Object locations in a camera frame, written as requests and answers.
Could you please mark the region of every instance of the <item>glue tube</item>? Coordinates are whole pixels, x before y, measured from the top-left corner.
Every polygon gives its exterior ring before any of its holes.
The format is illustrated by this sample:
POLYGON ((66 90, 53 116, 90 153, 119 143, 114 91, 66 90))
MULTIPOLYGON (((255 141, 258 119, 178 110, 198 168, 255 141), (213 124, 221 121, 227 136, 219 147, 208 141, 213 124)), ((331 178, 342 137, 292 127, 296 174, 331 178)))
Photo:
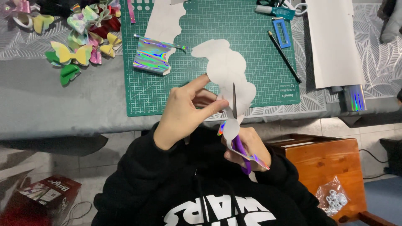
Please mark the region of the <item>glue tube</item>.
POLYGON ((261 6, 257 5, 255 8, 256 12, 262 12, 262 13, 267 13, 267 14, 274 14, 275 16, 278 17, 283 17, 285 20, 293 20, 293 17, 295 16, 294 10, 282 8, 282 7, 271 7, 271 6, 261 6))

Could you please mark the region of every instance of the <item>wooden chair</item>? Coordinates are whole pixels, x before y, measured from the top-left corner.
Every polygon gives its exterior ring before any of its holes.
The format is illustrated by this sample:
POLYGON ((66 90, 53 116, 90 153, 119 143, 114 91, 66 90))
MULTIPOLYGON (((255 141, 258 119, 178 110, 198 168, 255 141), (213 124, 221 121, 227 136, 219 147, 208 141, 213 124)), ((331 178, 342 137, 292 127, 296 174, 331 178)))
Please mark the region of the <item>wooden chair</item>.
POLYGON ((396 226, 367 212, 363 175, 357 141, 304 134, 290 134, 293 140, 265 143, 275 152, 284 154, 299 171, 299 181, 312 194, 320 185, 338 177, 350 201, 336 215, 339 223, 361 220, 371 226, 396 226))

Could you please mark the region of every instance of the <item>holographic vinyl sheet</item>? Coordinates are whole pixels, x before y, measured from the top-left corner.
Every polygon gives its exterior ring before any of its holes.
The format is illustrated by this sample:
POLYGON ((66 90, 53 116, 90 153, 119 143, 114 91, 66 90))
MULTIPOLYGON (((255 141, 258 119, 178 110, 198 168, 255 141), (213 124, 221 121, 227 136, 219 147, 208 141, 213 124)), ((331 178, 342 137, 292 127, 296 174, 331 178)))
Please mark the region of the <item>holographic vinyl sheet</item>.
POLYGON ((133 66, 160 75, 165 75, 170 71, 170 65, 166 60, 166 53, 169 52, 172 47, 188 49, 188 47, 185 46, 178 46, 138 35, 135 35, 135 37, 138 37, 139 40, 133 66))

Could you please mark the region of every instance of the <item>black hoodie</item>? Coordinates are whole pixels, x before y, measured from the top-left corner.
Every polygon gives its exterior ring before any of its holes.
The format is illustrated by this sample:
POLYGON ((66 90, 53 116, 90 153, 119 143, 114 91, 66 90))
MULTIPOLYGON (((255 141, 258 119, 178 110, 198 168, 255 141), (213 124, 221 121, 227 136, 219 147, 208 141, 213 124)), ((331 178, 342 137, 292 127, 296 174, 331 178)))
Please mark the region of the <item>black hoodie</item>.
POLYGON ((97 194, 92 226, 337 225, 298 181, 295 166, 270 151, 271 169, 252 182, 223 158, 215 131, 198 128, 190 143, 159 149, 153 129, 137 138, 97 194))

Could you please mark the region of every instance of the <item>green cutting mat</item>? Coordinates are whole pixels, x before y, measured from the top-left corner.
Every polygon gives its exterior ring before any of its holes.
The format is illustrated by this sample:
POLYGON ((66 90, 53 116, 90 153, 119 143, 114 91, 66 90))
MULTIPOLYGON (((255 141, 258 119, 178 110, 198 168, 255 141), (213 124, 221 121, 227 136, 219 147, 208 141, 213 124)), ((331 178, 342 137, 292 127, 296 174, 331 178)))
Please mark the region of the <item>green cutting mat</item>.
MULTIPOLYGON (((169 91, 205 73, 208 60, 191 56, 191 48, 210 39, 226 39, 230 48, 243 55, 247 63, 247 80, 257 88, 252 107, 289 105, 300 102, 299 86, 275 46, 267 30, 274 33, 271 17, 254 12, 255 0, 190 0, 184 3, 186 15, 174 43, 189 46, 184 53, 177 50, 169 57, 169 74, 159 76, 133 67, 138 39, 144 36, 152 11, 152 0, 132 0, 135 24, 130 23, 127 1, 121 1, 124 76, 128 116, 162 114, 169 91)), ((291 43, 290 23, 286 22, 291 43)), ((294 68, 293 46, 283 49, 294 68)), ((207 89, 219 93, 216 84, 207 89)))

